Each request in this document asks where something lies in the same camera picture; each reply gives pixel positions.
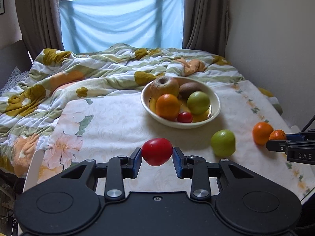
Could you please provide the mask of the green striped floral duvet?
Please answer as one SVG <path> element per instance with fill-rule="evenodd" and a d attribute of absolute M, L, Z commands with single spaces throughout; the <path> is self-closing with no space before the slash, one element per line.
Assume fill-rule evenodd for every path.
<path fill-rule="evenodd" d="M 203 51 L 126 44 L 84 54 L 44 49 L 28 76 L 1 96 L 1 170 L 27 174 L 34 152 L 48 150 L 68 102 L 140 94 L 162 75 L 183 76 L 214 89 L 247 81 L 225 58 Z"/>

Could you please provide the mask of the small mandarin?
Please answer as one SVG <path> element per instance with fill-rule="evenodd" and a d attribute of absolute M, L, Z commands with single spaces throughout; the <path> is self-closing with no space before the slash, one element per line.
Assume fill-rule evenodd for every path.
<path fill-rule="evenodd" d="M 286 133 L 281 129 L 277 129 L 270 134 L 269 140 L 287 140 Z"/>

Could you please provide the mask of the large orange far right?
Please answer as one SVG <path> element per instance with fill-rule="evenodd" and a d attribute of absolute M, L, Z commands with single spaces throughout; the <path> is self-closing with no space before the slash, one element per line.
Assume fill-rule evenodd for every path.
<path fill-rule="evenodd" d="M 253 140 L 259 145 L 263 146 L 268 142 L 271 133 L 274 131 L 273 127 L 266 122 L 257 123 L 252 130 Z"/>

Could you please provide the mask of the yellowish brown apple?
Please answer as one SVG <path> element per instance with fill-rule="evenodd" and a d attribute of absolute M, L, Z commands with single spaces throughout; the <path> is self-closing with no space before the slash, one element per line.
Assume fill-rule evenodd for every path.
<path fill-rule="evenodd" d="M 172 94 L 177 97 L 179 95 L 179 83 L 172 77 L 160 76 L 153 80 L 150 90 L 155 100 L 164 94 Z"/>

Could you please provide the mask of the floral white tablecloth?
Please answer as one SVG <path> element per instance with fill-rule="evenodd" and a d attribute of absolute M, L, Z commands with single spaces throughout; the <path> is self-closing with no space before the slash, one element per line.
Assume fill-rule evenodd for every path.
<path fill-rule="evenodd" d="M 51 136 L 39 170 L 38 181 L 55 176 L 74 162 L 92 158 L 107 162 L 128 156 L 146 141 L 164 137 L 186 155 L 216 162 L 210 140 L 217 131 L 232 131 L 236 151 L 231 160 L 294 192 L 300 200 L 314 194 L 311 166 L 288 162 L 283 153 L 257 146 L 252 129 L 262 121 L 274 129 L 289 128 L 268 99 L 249 81 L 215 88 L 221 101 L 219 116 L 195 129 L 175 129 L 153 119 L 144 109 L 140 94 L 130 91 L 67 103 Z"/>

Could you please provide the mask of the light blue window sheet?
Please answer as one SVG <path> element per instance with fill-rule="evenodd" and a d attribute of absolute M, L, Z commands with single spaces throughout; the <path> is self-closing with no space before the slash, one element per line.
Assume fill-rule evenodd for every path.
<path fill-rule="evenodd" d="M 116 43 L 182 48 L 184 0 L 68 0 L 59 10 L 64 48 L 76 54 Z"/>

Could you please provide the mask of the framed wall picture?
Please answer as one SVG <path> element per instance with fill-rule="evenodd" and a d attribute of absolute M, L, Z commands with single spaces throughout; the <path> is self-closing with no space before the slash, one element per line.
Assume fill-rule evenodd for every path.
<path fill-rule="evenodd" d="M 4 0 L 0 0 L 0 15 L 5 13 L 5 4 Z"/>

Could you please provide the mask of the right brown curtain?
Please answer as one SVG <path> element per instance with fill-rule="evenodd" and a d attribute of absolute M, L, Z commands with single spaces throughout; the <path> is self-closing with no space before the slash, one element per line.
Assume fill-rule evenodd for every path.
<path fill-rule="evenodd" d="M 184 49 L 225 56 L 229 33 L 229 0 L 185 0 Z"/>

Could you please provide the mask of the brown kiwi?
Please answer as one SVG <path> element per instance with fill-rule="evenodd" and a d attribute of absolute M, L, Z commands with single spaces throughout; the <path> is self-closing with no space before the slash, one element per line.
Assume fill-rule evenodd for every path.
<path fill-rule="evenodd" d="M 184 83 L 179 87 L 179 94 L 184 100 L 187 100 L 191 94 L 197 91 L 202 91 L 202 89 L 199 84 L 194 82 Z"/>

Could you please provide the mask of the brown curtain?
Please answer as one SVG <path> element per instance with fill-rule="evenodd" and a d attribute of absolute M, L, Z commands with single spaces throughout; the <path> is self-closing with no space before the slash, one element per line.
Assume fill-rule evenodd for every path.
<path fill-rule="evenodd" d="M 185 0 L 184 49 L 225 56 L 229 33 L 229 0 Z"/>
<path fill-rule="evenodd" d="M 43 49 L 63 50 L 59 0 L 15 0 L 19 27 L 35 59 Z"/>

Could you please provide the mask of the red tomato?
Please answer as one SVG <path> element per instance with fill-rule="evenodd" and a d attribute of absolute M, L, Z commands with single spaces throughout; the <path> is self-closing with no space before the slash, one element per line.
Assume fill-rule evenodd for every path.
<path fill-rule="evenodd" d="M 142 157 L 151 166 L 163 165 L 172 152 L 172 144 L 166 138 L 153 138 L 142 145 Z"/>
<path fill-rule="evenodd" d="M 177 116 L 177 122 L 179 123 L 191 123 L 193 121 L 193 115 L 190 112 L 181 112 Z"/>

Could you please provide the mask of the grey headboard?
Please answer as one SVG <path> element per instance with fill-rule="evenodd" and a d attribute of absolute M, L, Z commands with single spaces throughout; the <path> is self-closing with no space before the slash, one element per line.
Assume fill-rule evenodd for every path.
<path fill-rule="evenodd" d="M 32 67 L 32 60 L 23 40 L 16 41 L 15 43 L 1 49 L 1 88 L 7 83 L 15 67 L 17 67 L 21 72 L 27 71 Z"/>

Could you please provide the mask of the green apple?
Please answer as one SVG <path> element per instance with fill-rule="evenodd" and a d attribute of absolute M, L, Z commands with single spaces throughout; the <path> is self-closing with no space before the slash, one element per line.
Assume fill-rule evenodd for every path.
<path fill-rule="evenodd" d="M 229 130 L 217 131 L 211 138 L 211 147 L 218 157 L 229 157 L 235 153 L 235 135 Z"/>
<path fill-rule="evenodd" d="M 210 98 L 205 92 L 196 91 L 188 97 L 186 104 L 192 114 L 200 115 L 209 109 Z"/>

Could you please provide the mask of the left brown curtain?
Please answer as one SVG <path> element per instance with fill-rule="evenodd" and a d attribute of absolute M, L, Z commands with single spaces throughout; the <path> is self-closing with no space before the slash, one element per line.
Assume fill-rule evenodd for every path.
<path fill-rule="evenodd" d="M 19 27 L 35 59 L 43 49 L 63 50 L 59 0 L 15 0 Z"/>

